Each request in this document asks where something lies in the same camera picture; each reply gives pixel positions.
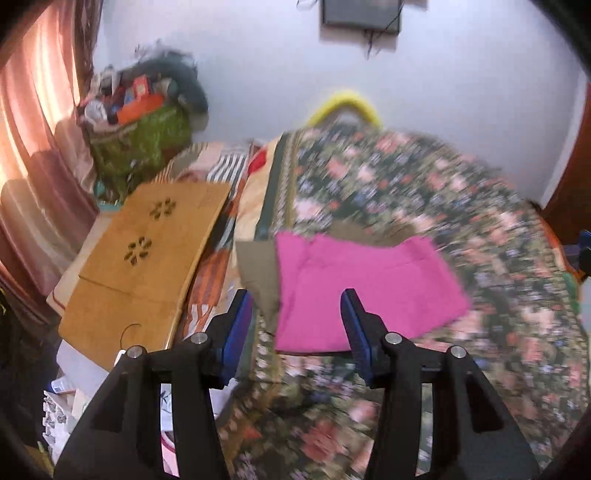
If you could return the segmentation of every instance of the pink paper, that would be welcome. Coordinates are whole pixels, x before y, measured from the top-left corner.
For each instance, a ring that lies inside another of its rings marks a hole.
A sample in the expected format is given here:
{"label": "pink paper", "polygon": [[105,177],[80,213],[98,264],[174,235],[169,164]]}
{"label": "pink paper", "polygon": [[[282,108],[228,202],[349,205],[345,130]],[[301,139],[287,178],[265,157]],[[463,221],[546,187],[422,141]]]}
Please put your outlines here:
{"label": "pink paper", "polygon": [[275,347],[294,353],[350,350],[340,296],[354,288],[387,329],[416,338],[464,315],[470,303],[427,237],[392,248],[365,247],[316,235],[276,237],[281,309]]}

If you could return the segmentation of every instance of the yellow arch object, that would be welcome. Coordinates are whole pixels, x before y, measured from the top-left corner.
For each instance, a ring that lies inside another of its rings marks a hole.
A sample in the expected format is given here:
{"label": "yellow arch object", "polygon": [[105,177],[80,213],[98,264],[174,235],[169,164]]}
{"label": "yellow arch object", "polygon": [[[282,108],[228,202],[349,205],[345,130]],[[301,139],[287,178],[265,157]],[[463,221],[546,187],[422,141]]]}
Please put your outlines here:
{"label": "yellow arch object", "polygon": [[312,115],[306,123],[306,126],[315,127],[323,122],[331,113],[334,113],[339,108],[343,107],[354,108],[365,121],[377,128],[382,128],[382,121],[379,119],[378,113],[374,107],[372,107],[361,95],[352,90],[344,90],[335,93],[316,111],[314,115]]}

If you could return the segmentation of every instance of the dark green bag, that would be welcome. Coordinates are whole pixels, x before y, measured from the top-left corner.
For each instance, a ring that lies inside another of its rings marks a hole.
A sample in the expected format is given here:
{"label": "dark green bag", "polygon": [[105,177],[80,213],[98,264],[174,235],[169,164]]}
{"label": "dark green bag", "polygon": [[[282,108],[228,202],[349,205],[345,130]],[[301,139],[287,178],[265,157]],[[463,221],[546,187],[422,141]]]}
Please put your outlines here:
{"label": "dark green bag", "polygon": [[108,134],[89,134],[95,161],[95,189],[100,202],[123,202],[127,195],[161,171],[171,156],[163,150],[180,151],[191,143],[191,127],[178,105],[163,107],[142,116],[136,122]]}

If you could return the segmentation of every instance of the sheer curtain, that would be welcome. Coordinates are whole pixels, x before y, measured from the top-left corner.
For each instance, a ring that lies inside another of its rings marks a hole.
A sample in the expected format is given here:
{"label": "sheer curtain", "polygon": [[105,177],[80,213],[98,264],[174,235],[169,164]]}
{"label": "sheer curtain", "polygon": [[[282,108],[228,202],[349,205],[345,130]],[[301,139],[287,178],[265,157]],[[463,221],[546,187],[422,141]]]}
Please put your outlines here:
{"label": "sheer curtain", "polygon": [[44,298],[97,214],[74,109],[92,74],[88,30],[98,28],[87,7],[100,18],[101,4],[52,2],[0,71],[0,284],[25,327],[51,323]]}

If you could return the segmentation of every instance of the brown door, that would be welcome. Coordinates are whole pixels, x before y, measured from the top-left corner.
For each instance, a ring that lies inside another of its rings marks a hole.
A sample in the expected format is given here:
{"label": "brown door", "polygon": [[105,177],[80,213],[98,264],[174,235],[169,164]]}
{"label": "brown door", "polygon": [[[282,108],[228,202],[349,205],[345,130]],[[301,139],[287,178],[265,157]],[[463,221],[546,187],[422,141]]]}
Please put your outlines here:
{"label": "brown door", "polygon": [[563,245],[578,243],[579,232],[591,230],[591,83],[573,154],[543,217]]}

